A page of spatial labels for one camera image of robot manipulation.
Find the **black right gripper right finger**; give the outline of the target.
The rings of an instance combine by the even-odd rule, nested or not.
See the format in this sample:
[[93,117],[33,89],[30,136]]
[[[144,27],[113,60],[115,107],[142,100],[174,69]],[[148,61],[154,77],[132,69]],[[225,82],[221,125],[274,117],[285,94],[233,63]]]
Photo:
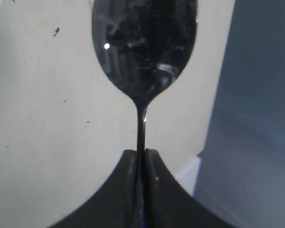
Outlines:
[[190,196],[159,153],[143,153],[144,216],[147,228],[232,228]]

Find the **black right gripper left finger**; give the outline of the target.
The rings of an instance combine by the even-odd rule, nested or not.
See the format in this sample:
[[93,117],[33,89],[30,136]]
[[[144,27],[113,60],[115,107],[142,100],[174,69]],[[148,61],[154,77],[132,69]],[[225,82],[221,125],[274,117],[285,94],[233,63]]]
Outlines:
[[136,152],[125,150],[96,193],[53,228],[130,228],[133,221]]

